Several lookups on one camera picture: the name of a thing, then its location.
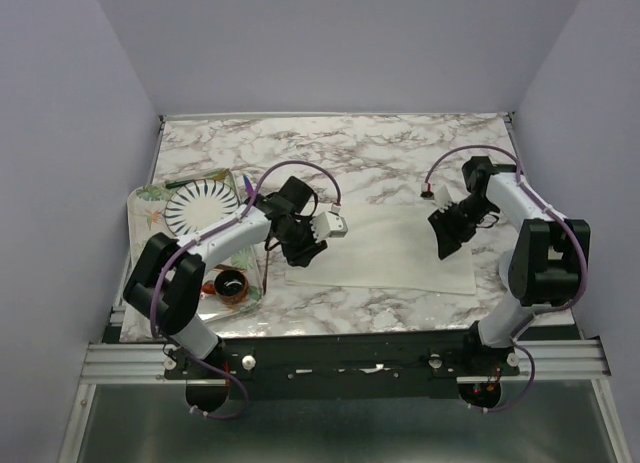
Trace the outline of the white cloth napkin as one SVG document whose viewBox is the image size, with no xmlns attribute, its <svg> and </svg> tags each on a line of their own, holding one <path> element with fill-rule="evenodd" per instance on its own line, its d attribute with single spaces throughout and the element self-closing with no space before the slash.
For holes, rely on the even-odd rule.
<svg viewBox="0 0 640 463">
<path fill-rule="evenodd" d="M 438 258 L 430 202 L 414 205 L 346 204 L 340 214 L 348 232 L 306 268 L 288 267 L 285 281 L 298 286 L 407 289 L 474 295 L 471 252 Z"/>
</svg>

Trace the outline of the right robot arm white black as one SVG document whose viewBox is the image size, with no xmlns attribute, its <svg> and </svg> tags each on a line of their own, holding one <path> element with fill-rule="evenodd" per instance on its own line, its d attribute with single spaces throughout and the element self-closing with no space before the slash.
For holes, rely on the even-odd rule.
<svg viewBox="0 0 640 463">
<path fill-rule="evenodd" d="M 585 291 L 590 227 L 580 219 L 556 212 L 527 183 L 515 164 L 496 164 L 486 156 L 464 163 L 468 195 L 454 202 L 446 188 L 423 184 L 421 196 L 436 210 L 429 216 L 444 260 L 475 236 L 485 217 L 502 213 L 518 231 L 514 248 L 500 260 L 507 288 L 504 299 L 475 324 L 477 340 L 460 350 L 460 362 L 480 375 L 496 363 L 494 348 L 512 346 L 517 337 L 543 314 L 565 311 Z"/>
</svg>

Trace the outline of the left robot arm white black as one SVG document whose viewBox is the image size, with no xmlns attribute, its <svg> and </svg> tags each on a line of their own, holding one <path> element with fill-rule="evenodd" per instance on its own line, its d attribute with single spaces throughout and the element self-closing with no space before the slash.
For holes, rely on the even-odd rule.
<svg viewBox="0 0 640 463">
<path fill-rule="evenodd" d="M 311 218 L 301 214 L 310 201 L 318 201 L 315 191 L 291 177 L 279 191 L 259 195 L 252 206 L 241 206 L 204 232 L 183 240 L 153 235 L 125 284 L 124 300 L 189 352 L 187 365 L 197 376 L 214 376 L 223 343 L 197 314 L 205 275 L 241 250 L 272 239 L 290 266 L 308 266 L 327 248 L 314 236 Z"/>
</svg>

